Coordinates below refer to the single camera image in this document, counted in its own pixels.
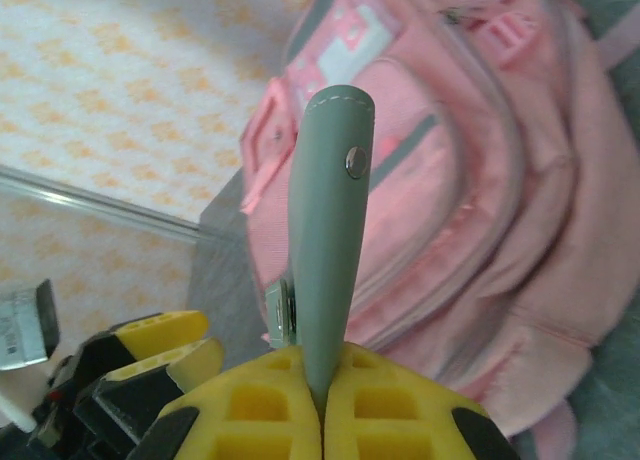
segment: padded strap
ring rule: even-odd
[[[566,400],[531,427],[538,460],[568,460],[576,445],[576,419]]]
[[[604,67],[610,70],[640,47],[640,3],[611,28],[600,40],[598,50]]]

